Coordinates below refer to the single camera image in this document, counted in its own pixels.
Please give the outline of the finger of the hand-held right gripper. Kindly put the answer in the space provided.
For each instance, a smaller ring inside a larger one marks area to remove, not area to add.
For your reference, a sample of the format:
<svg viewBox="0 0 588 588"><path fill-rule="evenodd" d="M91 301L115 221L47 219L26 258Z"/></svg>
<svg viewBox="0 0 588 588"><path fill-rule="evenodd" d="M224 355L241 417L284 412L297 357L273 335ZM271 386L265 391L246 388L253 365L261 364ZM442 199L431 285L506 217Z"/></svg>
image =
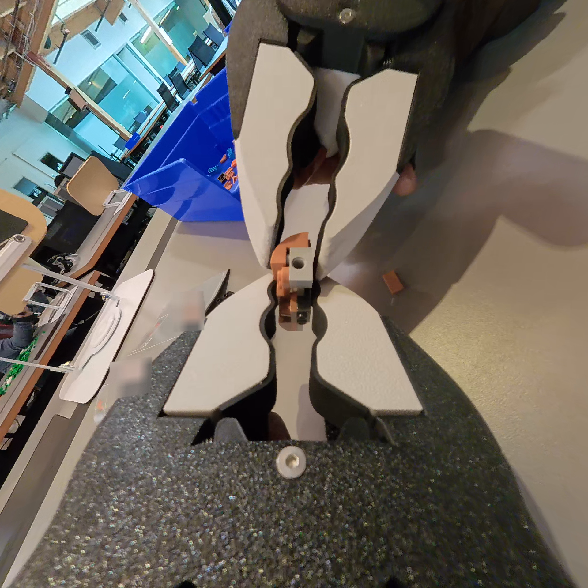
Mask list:
<svg viewBox="0 0 588 588"><path fill-rule="evenodd" d="M247 234L263 268L278 239L282 191L293 170L293 134L315 95L313 74L298 55L260 43L235 149Z"/></svg>
<svg viewBox="0 0 588 588"><path fill-rule="evenodd" d="M362 239L399 178L397 166L418 74L385 69L349 86L342 100L341 166L316 246L322 280Z"/></svg>

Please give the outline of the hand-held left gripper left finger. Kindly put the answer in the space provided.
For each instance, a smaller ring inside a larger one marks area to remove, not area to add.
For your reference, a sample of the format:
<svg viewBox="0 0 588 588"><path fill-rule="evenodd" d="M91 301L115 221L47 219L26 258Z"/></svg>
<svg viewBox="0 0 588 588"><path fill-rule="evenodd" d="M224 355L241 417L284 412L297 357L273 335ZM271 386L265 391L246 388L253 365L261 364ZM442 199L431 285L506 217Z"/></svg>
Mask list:
<svg viewBox="0 0 588 588"><path fill-rule="evenodd" d="M248 440L269 440L277 396L272 275L234 293L208 316L169 394L167 416L231 417Z"/></svg>

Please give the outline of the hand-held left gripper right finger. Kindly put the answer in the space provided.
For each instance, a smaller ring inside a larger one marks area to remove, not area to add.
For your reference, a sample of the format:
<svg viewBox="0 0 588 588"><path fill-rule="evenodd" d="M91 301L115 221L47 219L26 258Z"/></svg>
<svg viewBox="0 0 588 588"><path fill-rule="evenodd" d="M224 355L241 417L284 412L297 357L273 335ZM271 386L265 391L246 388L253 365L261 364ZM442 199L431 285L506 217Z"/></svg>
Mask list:
<svg viewBox="0 0 588 588"><path fill-rule="evenodd" d="M332 278L313 290L309 401L333 439L350 419L423 415L423 404L380 313Z"/></svg>

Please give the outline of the brown grey brick assembly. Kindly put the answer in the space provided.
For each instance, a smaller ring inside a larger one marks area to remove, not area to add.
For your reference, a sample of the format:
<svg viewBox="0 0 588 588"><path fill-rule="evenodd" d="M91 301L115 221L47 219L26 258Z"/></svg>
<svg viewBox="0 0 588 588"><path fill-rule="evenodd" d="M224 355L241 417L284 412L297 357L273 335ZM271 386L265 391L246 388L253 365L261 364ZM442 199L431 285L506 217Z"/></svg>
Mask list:
<svg viewBox="0 0 588 588"><path fill-rule="evenodd" d="M302 331L311 318L313 261L308 232L284 239L270 257L276 282L278 322L289 332Z"/></svg>

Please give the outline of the person's right forearm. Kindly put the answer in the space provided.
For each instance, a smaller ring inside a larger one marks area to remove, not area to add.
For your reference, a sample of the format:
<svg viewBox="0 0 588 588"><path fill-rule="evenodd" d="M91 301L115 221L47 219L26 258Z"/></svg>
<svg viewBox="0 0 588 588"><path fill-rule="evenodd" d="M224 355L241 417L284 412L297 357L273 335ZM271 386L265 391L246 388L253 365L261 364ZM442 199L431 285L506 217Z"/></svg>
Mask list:
<svg viewBox="0 0 588 588"><path fill-rule="evenodd" d="M464 132L511 67L563 20L564 1L460 1L458 59L439 133Z"/></svg>

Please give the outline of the row of black office chairs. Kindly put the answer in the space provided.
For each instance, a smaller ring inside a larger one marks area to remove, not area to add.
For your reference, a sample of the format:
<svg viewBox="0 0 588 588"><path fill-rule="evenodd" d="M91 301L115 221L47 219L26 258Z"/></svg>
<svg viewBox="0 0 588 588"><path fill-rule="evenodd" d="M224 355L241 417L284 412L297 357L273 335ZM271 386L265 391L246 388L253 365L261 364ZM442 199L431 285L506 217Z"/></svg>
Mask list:
<svg viewBox="0 0 588 588"><path fill-rule="evenodd" d="M183 67L176 66L164 77L164 82L158 88L167 111L173 112L179 106L179 100L184 99L195 88L203 76L203 70L212 63L216 50L223 41L222 31L212 24L209 24L200 35L195 36L195 40L188 48L189 57L194 64L192 73L184 78Z"/></svg>

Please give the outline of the white rounded board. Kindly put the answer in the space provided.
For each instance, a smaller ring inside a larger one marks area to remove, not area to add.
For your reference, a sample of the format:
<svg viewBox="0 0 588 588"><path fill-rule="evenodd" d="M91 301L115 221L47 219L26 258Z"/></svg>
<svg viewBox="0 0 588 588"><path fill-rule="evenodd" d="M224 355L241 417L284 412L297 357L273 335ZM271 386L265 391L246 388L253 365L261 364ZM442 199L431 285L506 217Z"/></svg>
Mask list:
<svg viewBox="0 0 588 588"><path fill-rule="evenodd" d="M114 329L113 302L104 302L72 364L85 364L82 371L66 374L58 389L59 399L78 404L89 402L102 386L136 313L154 277L146 270L114 288L121 317Z"/></svg>

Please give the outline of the plywood chair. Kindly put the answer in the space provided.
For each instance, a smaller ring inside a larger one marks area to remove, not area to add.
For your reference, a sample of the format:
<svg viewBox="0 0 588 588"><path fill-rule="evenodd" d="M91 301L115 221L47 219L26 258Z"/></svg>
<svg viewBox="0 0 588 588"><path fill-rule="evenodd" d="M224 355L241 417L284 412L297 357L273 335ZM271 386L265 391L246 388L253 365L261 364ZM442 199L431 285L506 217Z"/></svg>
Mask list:
<svg viewBox="0 0 588 588"><path fill-rule="evenodd" d="M95 156L90 156L66 184L68 195L94 216L106 208L122 206L119 183L108 168Z"/></svg>

